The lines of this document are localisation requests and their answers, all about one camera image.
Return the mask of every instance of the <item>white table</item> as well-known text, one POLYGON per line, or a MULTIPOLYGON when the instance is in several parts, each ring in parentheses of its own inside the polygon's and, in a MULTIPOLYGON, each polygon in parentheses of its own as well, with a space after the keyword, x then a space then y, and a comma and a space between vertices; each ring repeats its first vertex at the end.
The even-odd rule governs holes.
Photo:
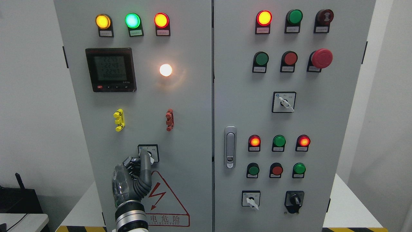
MULTIPOLYGON (((330 198, 323 227, 382 228, 338 175, 335 175, 330 198)), ((93 183, 61 225, 103 227, 105 225, 101 212, 96 184, 93 183)))
MULTIPOLYGON (((7 223, 7 229, 18 222, 24 213, 0 213, 0 224, 7 223)), ((8 232, 40 232, 49 222, 47 214, 30 213, 8 232)))

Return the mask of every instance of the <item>lcd display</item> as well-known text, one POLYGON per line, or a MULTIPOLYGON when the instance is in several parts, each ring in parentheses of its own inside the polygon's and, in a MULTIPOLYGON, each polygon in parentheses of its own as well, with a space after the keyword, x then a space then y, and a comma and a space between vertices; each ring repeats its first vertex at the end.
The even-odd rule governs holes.
POLYGON ((123 56, 96 56, 97 80, 127 80, 123 56))

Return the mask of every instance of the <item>green indicator light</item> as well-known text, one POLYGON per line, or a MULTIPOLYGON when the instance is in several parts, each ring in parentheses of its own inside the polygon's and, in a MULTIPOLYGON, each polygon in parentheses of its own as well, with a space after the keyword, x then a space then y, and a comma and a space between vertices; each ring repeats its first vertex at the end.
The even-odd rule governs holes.
POLYGON ((306 171, 306 167, 302 163, 297 163, 295 166, 293 166, 293 171, 297 174, 303 174, 306 171))
POLYGON ((259 173, 259 168, 256 166, 250 167, 249 169, 249 174, 251 175, 257 175, 259 173))
POLYGON ((283 135, 278 135, 273 138, 273 144, 275 144, 276 147, 283 147, 286 143, 286 139, 283 135))
POLYGON ((265 65, 269 61, 269 56, 266 53, 261 52, 256 56, 255 61, 258 65, 265 65))
POLYGON ((302 21, 303 13, 302 11, 295 9, 289 13, 288 21, 290 24, 298 24, 302 21))
POLYGON ((129 28, 138 28, 140 26, 140 17, 135 13, 126 15, 124 21, 129 28))

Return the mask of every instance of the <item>yellow terminal block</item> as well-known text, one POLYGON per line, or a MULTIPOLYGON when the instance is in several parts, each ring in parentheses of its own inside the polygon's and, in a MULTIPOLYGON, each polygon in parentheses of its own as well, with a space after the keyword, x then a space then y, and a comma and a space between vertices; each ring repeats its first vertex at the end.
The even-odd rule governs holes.
POLYGON ((116 131, 119 132, 124 128, 124 114, 122 109, 118 109, 114 114, 115 124, 117 125, 116 131))

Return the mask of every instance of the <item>electrical control cabinet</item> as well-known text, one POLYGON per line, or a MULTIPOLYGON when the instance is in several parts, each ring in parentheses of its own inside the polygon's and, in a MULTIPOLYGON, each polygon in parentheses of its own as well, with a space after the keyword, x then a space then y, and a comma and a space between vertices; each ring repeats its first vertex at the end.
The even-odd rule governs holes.
POLYGON ((214 1, 215 231, 322 230, 374 3, 214 1))
POLYGON ((142 200, 150 231, 211 231, 211 2, 54 3, 107 231, 116 223, 114 167, 137 157, 142 148, 155 158, 152 190, 142 200), (91 57, 97 69, 91 71, 96 76, 92 82, 85 50, 95 48, 124 48, 133 62, 120 54, 91 57), (135 88, 127 83, 124 67, 129 64, 134 92, 125 90, 135 88), (159 70, 163 64, 169 66, 159 70), (115 112, 124 117, 114 118, 115 112))

